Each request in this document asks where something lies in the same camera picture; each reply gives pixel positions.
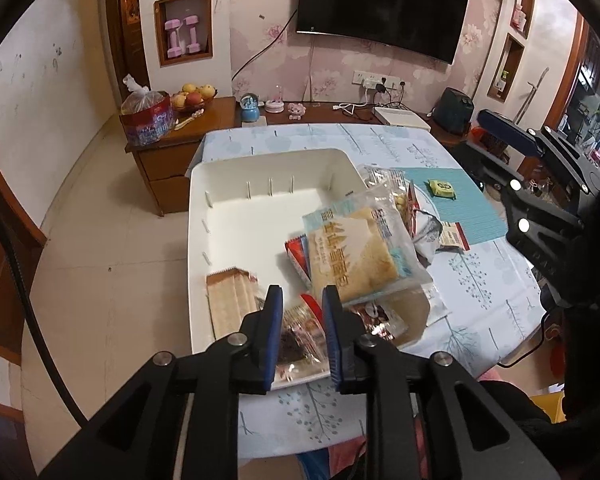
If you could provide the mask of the tan wafer stick pack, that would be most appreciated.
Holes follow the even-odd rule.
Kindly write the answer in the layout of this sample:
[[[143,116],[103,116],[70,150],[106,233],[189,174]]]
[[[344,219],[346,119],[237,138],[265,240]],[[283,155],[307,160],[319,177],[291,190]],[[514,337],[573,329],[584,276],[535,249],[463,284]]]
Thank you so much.
[[[262,309],[264,292],[248,271],[230,268],[206,278],[207,298],[215,339],[235,333],[242,319]]]

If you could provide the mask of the green pineapple cake pack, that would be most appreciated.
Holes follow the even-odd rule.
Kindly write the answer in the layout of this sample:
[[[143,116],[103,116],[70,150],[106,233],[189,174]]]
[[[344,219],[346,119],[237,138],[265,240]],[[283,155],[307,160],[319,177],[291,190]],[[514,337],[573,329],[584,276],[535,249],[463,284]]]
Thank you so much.
[[[426,182],[428,191],[432,197],[444,198],[445,200],[456,200],[455,188],[450,182],[429,179]]]

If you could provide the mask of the dark brownie clear pack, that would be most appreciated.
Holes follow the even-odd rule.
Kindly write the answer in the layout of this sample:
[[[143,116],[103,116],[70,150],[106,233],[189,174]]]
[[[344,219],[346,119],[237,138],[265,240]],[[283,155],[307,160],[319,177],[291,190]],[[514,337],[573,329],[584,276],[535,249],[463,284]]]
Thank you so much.
[[[311,380],[329,372],[326,337],[306,304],[284,310],[274,385]]]

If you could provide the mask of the white rice cake pack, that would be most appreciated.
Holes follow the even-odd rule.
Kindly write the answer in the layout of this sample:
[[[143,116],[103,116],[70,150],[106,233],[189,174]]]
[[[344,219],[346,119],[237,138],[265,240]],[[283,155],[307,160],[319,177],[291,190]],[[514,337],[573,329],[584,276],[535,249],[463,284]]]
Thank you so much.
[[[315,299],[327,285],[343,304],[357,304],[430,283],[402,223],[385,234],[370,208],[352,203],[354,194],[302,218]]]

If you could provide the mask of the white zip snack bag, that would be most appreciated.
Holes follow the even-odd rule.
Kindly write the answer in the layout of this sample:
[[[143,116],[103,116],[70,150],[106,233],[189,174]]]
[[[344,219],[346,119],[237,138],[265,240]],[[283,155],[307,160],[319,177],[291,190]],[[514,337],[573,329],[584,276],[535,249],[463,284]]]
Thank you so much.
[[[416,255],[426,268],[434,261],[440,242],[442,224],[432,199],[413,181],[406,192],[405,225],[411,234]]]

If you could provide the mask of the blue wafer cookie pack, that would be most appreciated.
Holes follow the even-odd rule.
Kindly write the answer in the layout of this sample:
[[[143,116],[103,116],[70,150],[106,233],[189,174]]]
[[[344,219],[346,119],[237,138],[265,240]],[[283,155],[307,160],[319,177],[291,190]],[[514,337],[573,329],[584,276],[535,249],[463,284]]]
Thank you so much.
[[[285,250],[294,270],[307,288],[312,287],[309,259],[309,243],[306,234],[287,240]]]

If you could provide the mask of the puffed corn clear bag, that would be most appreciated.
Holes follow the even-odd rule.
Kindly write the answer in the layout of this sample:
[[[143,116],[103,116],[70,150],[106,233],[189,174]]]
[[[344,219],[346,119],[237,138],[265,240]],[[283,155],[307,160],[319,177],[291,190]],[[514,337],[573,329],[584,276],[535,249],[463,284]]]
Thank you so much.
[[[352,203],[358,208],[370,208],[385,234],[389,233],[389,229],[399,229],[398,224],[402,223],[401,230],[413,237],[418,209],[413,183],[396,168],[360,165],[358,174],[365,190],[352,195]]]

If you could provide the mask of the wooden tv cabinet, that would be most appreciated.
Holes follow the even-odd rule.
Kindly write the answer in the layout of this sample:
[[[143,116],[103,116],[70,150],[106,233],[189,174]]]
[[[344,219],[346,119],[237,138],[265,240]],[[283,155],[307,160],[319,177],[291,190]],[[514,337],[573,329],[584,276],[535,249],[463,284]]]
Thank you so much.
[[[438,151],[449,151],[467,139],[442,129],[430,117],[427,127],[389,127],[368,108],[349,116],[332,103],[309,104],[306,114],[292,120],[285,114],[266,114],[264,124],[242,125],[237,104],[230,98],[211,103],[200,117],[161,140],[130,153],[157,214],[186,211],[189,168],[203,160],[286,152],[305,148],[340,148],[357,164],[419,167],[437,166]]]

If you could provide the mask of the pink small ornament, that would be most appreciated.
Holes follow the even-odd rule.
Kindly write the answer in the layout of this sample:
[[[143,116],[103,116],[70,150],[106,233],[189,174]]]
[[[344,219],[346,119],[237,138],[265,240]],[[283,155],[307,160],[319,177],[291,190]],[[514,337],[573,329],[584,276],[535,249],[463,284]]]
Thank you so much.
[[[302,103],[288,103],[287,112],[289,120],[301,120],[306,114],[306,107]]]

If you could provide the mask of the fruit bowl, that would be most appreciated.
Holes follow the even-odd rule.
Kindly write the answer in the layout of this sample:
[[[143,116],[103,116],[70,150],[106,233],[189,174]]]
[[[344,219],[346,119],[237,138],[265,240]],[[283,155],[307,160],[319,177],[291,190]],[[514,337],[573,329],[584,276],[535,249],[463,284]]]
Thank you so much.
[[[179,92],[172,94],[171,105],[178,113],[193,113],[203,110],[218,95],[212,84],[184,84]]]

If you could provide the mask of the red gift box with bag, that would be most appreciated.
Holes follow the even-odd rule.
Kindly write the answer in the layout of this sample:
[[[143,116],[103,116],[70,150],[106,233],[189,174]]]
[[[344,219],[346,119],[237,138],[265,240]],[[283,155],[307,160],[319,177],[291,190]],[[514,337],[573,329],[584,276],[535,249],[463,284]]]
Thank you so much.
[[[170,94],[141,86],[130,74],[122,82],[130,92],[119,115],[126,140],[132,148],[144,148],[160,141],[174,127]]]

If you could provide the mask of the left pink dumbbell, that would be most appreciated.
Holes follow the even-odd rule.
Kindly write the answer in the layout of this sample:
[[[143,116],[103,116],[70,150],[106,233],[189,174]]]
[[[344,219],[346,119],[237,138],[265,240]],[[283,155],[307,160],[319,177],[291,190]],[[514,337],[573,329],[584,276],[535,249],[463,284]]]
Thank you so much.
[[[183,48],[180,44],[180,35],[178,32],[182,27],[182,22],[178,18],[166,21],[164,23],[164,30],[168,34],[168,50],[166,50],[166,57],[170,60],[171,58],[179,58],[183,54]]]

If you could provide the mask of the pink dumbbell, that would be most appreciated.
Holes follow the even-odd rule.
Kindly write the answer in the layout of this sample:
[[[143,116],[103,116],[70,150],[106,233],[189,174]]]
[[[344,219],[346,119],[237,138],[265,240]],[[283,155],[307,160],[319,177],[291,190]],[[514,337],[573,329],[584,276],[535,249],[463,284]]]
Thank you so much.
[[[183,48],[180,44],[180,35],[178,32],[182,27],[182,22],[178,18],[166,21],[164,23],[164,30],[168,34],[168,50],[166,50],[166,57],[170,60],[171,58],[179,58],[183,54]]]
[[[196,54],[201,51],[200,43],[198,42],[197,36],[197,25],[199,18],[197,15],[186,16],[184,25],[187,27],[189,32],[189,43],[186,46],[187,54]]]

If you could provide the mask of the right pink dumbbell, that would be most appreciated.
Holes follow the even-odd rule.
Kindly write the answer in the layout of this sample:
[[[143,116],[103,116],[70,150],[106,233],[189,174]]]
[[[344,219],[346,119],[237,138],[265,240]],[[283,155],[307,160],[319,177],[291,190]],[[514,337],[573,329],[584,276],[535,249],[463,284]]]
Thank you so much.
[[[197,15],[186,16],[184,25],[187,27],[189,32],[189,43],[186,46],[187,54],[196,54],[201,51],[200,43],[198,42],[197,36],[197,25],[199,18]]]

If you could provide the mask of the black wall television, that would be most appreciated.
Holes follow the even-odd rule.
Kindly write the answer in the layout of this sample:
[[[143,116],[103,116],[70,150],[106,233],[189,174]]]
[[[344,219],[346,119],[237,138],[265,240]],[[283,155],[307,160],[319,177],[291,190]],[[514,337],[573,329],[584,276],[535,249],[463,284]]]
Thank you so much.
[[[454,61],[468,0],[298,0],[302,34],[350,37]]]

